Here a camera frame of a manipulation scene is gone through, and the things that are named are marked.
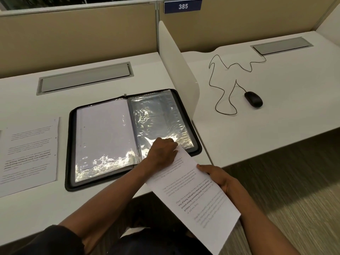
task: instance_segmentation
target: white desk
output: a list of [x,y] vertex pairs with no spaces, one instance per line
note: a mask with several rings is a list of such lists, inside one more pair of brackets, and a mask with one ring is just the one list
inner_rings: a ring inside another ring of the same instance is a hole
[[[37,96],[39,77],[129,61],[134,77],[108,81]],[[42,231],[65,217],[110,183],[77,192],[67,192],[65,183],[68,118],[72,109],[119,97],[174,88],[158,53],[87,64],[54,71],[0,80],[0,129],[24,121],[60,117],[58,129],[57,180],[0,198],[0,245]],[[203,149],[194,157],[197,163],[210,164]],[[144,186],[135,197],[150,192]]]
[[[252,64],[253,72],[238,66],[226,70],[218,57],[211,84],[225,90],[218,110],[233,113],[228,96],[235,80],[258,94],[264,104],[253,108],[236,87],[231,102],[236,116],[219,114],[214,107],[222,90],[208,85],[219,54],[229,66],[264,60],[250,46],[303,36],[314,47],[266,56],[264,64]],[[316,32],[219,47],[210,53],[185,52],[185,60],[200,86],[193,122],[214,165],[230,164],[340,127],[340,47]]]

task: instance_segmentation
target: mouse cable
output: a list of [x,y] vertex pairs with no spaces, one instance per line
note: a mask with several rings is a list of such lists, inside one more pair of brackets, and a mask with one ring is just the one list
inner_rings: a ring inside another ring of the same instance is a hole
[[243,87],[241,87],[241,86],[237,83],[237,80],[236,80],[236,81],[235,81],[235,84],[234,84],[234,87],[233,87],[232,91],[230,92],[229,98],[228,98],[228,99],[229,99],[229,103],[235,108],[236,113],[234,113],[234,114],[225,114],[225,113],[222,113],[222,112],[220,112],[220,111],[217,110],[217,105],[218,105],[218,103],[221,101],[221,99],[223,98],[223,96],[224,96],[224,94],[225,94],[225,91],[224,91],[223,88],[216,87],[216,86],[214,86],[214,85],[211,85],[211,83],[210,83],[210,82],[211,82],[212,75],[214,74],[214,70],[215,70],[215,63],[212,63],[212,60],[213,60],[216,56],[218,56],[218,58],[221,60],[221,62],[223,63],[224,67],[225,67],[227,70],[228,70],[230,67],[232,67],[233,65],[236,65],[236,64],[237,64],[237,65],[239,65],[239,66],[240,66],[244,71],[246,71],[246,72],[252,72],[252,71],[253,71],[252,63],[254,63],[254,64],[262,64],[262,63],[265,63],[265,62],[267,61],[267,59],[266,59],[263,55],[261,55],[261,56],[265,59],[264,61],[260,61],[260,62],[257,62],[257,61],[256,61],[256,62],[250,62],[250,63],[249,63],[249,64],[250,64],[250,68],[251,68],[250,71],[247,70],[247,69],[245,69],[245,68],[243,68],[239,63],[231,64],[229,67],[226,66],[226,65],[224,64],[224,62],[222,61],[221,57],[220,57],[218,54],[214,55],[214,57],[211,59],[211,61],[210,61],[210,63],[209,63],[209,69],[210,69],[211,65],[214,65],[214,67],[213,67],[213,72],[211,73],[211,76],[210,76],[209,86],[223,90],[223,95],[222,95],[221,98],[217,101],[217,103],[216,103],[216,105],[215,105],[215,110],[216,110],[216,112],[218,112],[218,113],[220,113],[220,114],[223,114],[223,115],[236,115],[236,114],[237,114],[237,109],[236,109],[236,107],[231,103],[231,101],[230,101],[230,96],[232,95],[232,92],[234,91],[236,85],[238,85],[241,89],[243,89],[244,92],[247,92],[247,91],[246,91]]

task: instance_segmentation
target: blue sign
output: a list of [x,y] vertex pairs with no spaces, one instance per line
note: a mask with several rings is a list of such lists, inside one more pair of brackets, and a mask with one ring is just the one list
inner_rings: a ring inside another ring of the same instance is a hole
[[164,2],[164,13],[192,12],[201,10],[202,0],[179,0]]

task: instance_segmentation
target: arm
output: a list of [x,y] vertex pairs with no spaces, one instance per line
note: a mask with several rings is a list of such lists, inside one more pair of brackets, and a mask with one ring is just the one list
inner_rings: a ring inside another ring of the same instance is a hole
[[253,255],[300,255],[237,179],[220,167],[197,165],[197,168],[208,173],[240,211],[241,223]]
[[88,254],[118,218],[142,185],[157,171],[170,165],[177,154],[172,139],[157,138],[147,158],[130,172],[107,186],[59,225],[78,235]]

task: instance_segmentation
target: black shirt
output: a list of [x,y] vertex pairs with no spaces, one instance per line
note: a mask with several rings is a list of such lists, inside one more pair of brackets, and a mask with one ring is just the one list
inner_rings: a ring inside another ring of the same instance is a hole
[[[79,236],[66,227],[52,225],[13,255],[84,255]],[[111,247],[108,255],[211,255],[197,239],[176,233],[162,233],[150,228],[124,236]]]

